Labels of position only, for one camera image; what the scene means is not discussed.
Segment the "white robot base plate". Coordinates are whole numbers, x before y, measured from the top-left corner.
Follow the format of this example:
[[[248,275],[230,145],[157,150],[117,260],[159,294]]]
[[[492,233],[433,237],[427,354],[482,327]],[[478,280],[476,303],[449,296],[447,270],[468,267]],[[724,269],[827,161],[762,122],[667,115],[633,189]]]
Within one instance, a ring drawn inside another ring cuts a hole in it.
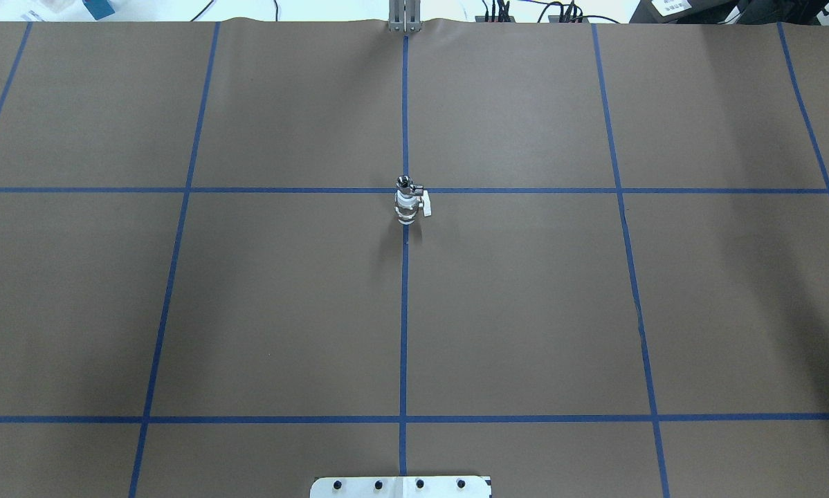
[[[331,477],[314,480],[310,497],[491,497],[491,478],[475,475]]]

